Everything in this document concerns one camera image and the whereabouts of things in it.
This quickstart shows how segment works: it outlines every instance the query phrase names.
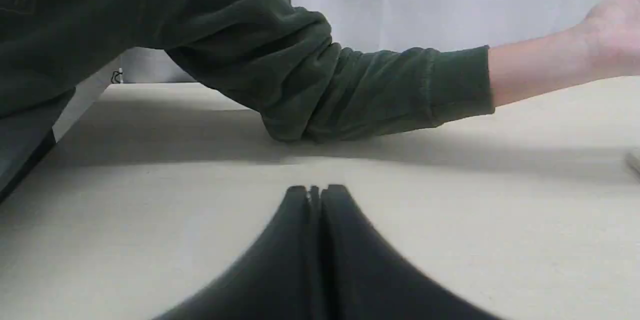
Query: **white table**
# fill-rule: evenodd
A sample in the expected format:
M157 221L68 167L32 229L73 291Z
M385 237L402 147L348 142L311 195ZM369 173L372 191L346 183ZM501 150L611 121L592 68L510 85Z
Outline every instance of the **white table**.
M414 265L514 320L640 318L640 81L359 142L285 145L198 84L114 85L0 206L0 318L147 320L289 186L346 184Z

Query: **green sleeve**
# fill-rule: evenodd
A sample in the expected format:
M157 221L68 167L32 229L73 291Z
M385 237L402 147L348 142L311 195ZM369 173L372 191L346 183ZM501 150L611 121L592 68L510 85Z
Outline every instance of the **green sleeve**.
M325 17L291 0L147 8L140 46L164 49L203 85L258 111L276 140L352 140L494 112L487 46L362 53L333 42Z

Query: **skin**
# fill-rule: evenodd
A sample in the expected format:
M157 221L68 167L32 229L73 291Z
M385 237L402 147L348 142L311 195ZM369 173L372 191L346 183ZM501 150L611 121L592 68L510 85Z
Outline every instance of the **skin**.
M621 76L640 76L640 0L602 0L572 28L489 49L496 106Z

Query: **sleeve cuff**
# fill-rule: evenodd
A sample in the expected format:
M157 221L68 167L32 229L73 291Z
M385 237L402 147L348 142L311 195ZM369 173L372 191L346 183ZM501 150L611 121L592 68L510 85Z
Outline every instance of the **sleeve cuff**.
M496 111L489 79L489 46L439 53L426 79L436 126Z

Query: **black plastic object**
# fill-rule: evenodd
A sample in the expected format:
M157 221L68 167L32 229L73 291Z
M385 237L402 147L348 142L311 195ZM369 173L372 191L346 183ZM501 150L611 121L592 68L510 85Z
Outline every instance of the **black plastic object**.
M498 320L427 278L344 186L291 187L217 281L157 320Z

